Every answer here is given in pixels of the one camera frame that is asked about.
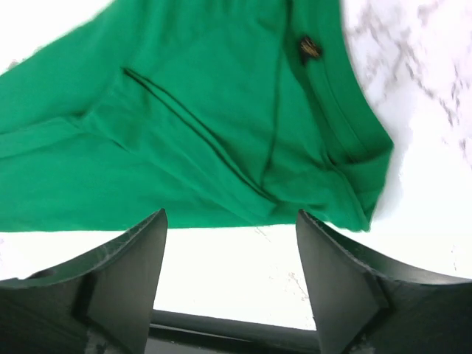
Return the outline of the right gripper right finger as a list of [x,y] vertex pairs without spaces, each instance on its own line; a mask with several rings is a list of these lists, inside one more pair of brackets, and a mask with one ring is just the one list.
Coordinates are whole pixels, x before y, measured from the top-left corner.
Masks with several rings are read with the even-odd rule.
[[322,353],[470,353],[471,281],[427,271],[299,211],[296,238]]

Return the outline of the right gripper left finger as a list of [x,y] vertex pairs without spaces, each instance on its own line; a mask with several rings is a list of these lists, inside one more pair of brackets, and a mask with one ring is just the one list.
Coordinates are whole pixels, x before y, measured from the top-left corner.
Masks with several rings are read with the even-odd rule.
[[143,353],[166,236],[161,209],[69,261],[1,281],[1,352]]

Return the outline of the green t shirt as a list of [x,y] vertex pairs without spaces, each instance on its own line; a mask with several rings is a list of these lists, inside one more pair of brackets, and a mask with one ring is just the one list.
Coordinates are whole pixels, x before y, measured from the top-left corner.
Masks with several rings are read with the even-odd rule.
[[393,147],[338,1],[114,1],[1,76],[1,230],[368,231]]

